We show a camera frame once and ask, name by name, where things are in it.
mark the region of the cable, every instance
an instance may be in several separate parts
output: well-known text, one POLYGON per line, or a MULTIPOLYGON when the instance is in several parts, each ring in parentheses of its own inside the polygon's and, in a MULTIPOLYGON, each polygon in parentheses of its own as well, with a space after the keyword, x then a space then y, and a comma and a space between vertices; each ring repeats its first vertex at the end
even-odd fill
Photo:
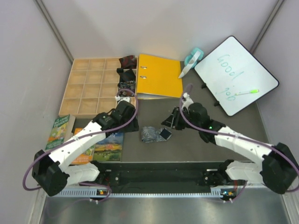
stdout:
MULTIPOLYGON (((136 101, 136 109, 135 109, 135 113, 133 114, 133 116, 131 117, 131 119, 130 119, 128 122, 126 122, 125 124, 123 124, 123 125, 121 125, 121 126, 119 126, 119 127, 111 128, 111 129, 108 129, 108 130, 105 130, 105 131, 93 132, 93 133, 85 134, 85 135, 80 136, 79 139, 86 138, 86 137, 88 137, 88 136, 92 136, 92 135, 95 135, 95 134, 102 134, 102 133, 107 133, 107 132, 114 132, 114 131, 117 131, 117 130, 119 130, 119 129, 125 127, 125 126, 127 126, 129 123, 131 123, 131 121, 136 117, 136 115, 137 115, 137 111, 138 111, 138 99, 137 99, 137 96, 135 95, 135 93, 134 93, 133 91, 131 91, 131 90, 129 90, 129 89, 120 89, 120 90, 118 90, 117 95, 119 94, 120 91, 129 91, 129 92, 132 93, 132 94, 134 95, 134 97, 135 97, 135 101, 136 101)), ((73 143, 74 141, 75 141, 74 139, 72 139, 72 140, 70 140, 70 141, 67 141, 67 142, 65 142, 65 143, 63 143, 63 144, 61 144, 61 145, 59 145, 59 146, 57 146, 57 147, 55 147, 55 148, 53 148, 53 149, 51 149, 51 150, 45 152, 44 154, 40 155, 39 157, 37 157, 37 159, 34 160, 33 163, 30 164, 30 166, 28 167, 28 169, 27 169, 26 172, 25 172, 25 175, 24 175, 24 177, 23 177, 23 181, 22 181, 23 188, 24 188, 25 190, 27 190, 27 191, 33 191, 33 190, 38 190, 38 189, 42 188, 42 187, 28 188, 28 187, 26 186, 26 179, 27 179, 27 176, 28 176, 30 170, 31 170, 31 169, 33 168, 33 166, 34 166, 37 162, 39 162, 43 157, 49 155, 51 152, 53 152, 53 151, 55 151, 55 150, 57 150, 57 149, 59 149, 59 148, 61 148, 61 147, 63 147, 63 146, 66 146, 66 145, 68 145, 68 144, 73 143)))
MULTIPOLYGON (((183 94, 185 92, 187 92, 189 94, 191 92, 191 90, 192 90, 192 87, 193 87, 192 84, 188 84, 186 86, 186 88, 185 88, 185 89, 187 89, 187 91, 183 91, 183 94)), ((202 131, 202 132, 206 132, 206 133, 210 133, 210 134, 220 134, 220 135, 224 135, 224 136, 228 136, 228 137, 233 137, 233 138, 236 137, 234 134, 227 134, 227 133, 221 133, 221 132, 215 132, 215 131, 203 129, 203 128, 200 128, 200 127, 197 127, 197 126, 193 125, 190 121, 188 121, 187 118, 185 117, 185 115, 183 114, 183 109, 182 109, 182 106, 183 106, 183 94, 181 95, 181 97, 179 99, 179 111, 180 111, 180 113, 181 113, 184 121, 188 125, 190 125, 191 127, 193 127, 194 129, 196 129, 198 131, 202 131)), ((288 157, 286 157, 283 153, 281 153, 280 151, 278 151, 274 147, 268 146, 267 144, 265 144, 263 142, 260 142, 260 141, 257 141, 257 140, 254 140, 254 139, 247 139, 247 138, 244 138, 242 136, 238 136, 238 138, 242 139, 242 140, 245 140, 245 141, 248 141, 248 142, 251 142, 251 143, 254 143, 254 144, 258 144, 258 145, 264 146, 264 147, 266 147, 266 148, 274 151, 275 153, 277 153, 278 155, 280 155, 282 158, 284 158, 293 167, 293 169, 296 171, 297 176, 299 176, 299 170, 297 169, 296 165, 288 157)), ((299 185, 296 188, 294 188, 294 189, 287 190, 286 192, 294 192, 294 191, 297 191, 297 190, 299 190, 299 185)))
POLYGON ((238 189, 238 181, 234 180, 234 191, 237 191, 238 189))
POLYGON ((247 185, 247 181, 244 183, 242 189, 240 190, 240 192, 236 195, 235 198, 231 199, 231 200, 227 200, 227 201, 223 201, 222 199, 220 198, 217 198, 217 200, 209 200, 209 199, 204 199, 205 201, 210 201, 210 202, 218 202, 218 203, 227 203, 227 202, 231 202, 233 203, 237 198, 240 197, 241 193, 244 191, 245 187, 247 185))

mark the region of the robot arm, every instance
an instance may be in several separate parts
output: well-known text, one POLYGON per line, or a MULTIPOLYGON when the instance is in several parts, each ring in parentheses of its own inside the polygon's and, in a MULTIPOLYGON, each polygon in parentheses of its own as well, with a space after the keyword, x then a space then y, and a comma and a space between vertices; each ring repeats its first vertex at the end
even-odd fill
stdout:
MULTIPOLYGON (((220 165, 216 174, 213 172, 207 173, 206 179, 216 180, 217 184, 227 184, 233 180, 246 180, 264 184, 272 191, 284 194, 297 177, 296 171, 281 156, 263 145, 244 140, 243 138, 249 140, 250 138, 237 133, 221 122, 210 119, 206 109, 200 103, 194 103, 187 93, 183 95, 182 109, 184 116, 194 126, 235 136, 230 137, 199 131, 199 135, 204 142, 211 142, 215 145, 228 148, 252 161, 238 162, 226 160, 220 165)), ((176 130, 184 128, 193 129, 182 118, 178 107, 173 110, 172 115, 168 119, 162 122, 162 125, 176 130)), ((282 143, 278 143, 276 146, 271 144, 265 145, 276 148, 298 167, 288 146, 282 143)))
MULTIPOLYGON (((88 163, 85 165, 70 166, 80 154, 95 143, 107 138, 116 131, 94 134, 82 138, 82 136, 104 130, 110 130, 127 123, 135 113, 135 107, 129 103, 129 98, 119 101, 117 107, 107 113, 98 114, 88 125, 78 134, 68 140, 69 144, 60 147, 49 155, 45 156, 33 166, 32 176, 49 196, 58 194, 68 185, 84 181, 94 181, 99 173, 99 168, 88 163)), ((118 132, 138 131, 137 119, 134 118, 129 125, 123 127, 118 132)), ((44 154, 41 150, 35 154, 35 159, 44 154)))

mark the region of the white wall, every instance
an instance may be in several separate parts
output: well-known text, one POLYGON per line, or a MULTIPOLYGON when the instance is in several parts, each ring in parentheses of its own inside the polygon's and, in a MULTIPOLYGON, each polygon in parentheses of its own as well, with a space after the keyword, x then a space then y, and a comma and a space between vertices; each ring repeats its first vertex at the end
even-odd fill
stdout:
POLYGON ((287 0, 255 56, 280 81, 258 101, 271 143, 289 146, 299 162, 299 1, 287 0))
MULTIPOLYGON (((0 222, 26 223, 33 193, 22 188, 58 114, 70 63, 32 0, 0 3, 0 222)), ((32 177, 28 186, 36 186, 32 177)))
POLYGON ((250 48, 277 0, 43 0, 75 58, 183 60, 235 35, 250 48))

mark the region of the yellow binder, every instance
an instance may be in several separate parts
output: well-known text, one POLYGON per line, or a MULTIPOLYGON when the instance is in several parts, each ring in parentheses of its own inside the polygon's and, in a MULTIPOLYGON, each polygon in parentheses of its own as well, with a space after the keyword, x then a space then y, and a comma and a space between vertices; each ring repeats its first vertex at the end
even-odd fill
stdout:
POLYGON ((138 98, 179 98, 183 92, 180 61, 139 55, 136 93, 138 98))

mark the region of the wooden organizer tray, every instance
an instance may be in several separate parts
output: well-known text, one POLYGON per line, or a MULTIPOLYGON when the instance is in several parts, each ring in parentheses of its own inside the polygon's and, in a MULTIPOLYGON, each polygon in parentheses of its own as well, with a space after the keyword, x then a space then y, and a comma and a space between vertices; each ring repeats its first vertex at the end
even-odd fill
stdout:
POLYGON ((116 107, 121 64, 119 58, 75 59, 65 88, 59 116, 94 118, 116 107))

